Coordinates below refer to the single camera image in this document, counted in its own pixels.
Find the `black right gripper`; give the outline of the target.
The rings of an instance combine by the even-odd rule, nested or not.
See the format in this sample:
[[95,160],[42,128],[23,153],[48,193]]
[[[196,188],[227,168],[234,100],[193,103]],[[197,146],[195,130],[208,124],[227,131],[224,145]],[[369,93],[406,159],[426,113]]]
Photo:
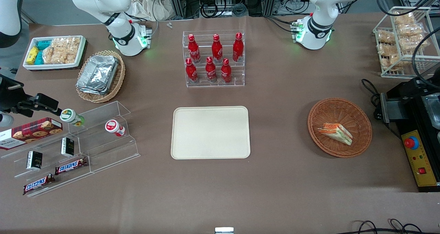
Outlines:
[[28,96],[24,92],[24,84],[1,75],[0,84],[0,109],[1,112],[15,113],[31,118],[34,111],[62,112],[58,107],[59,102],[49,96],[38,93],[36,96]]

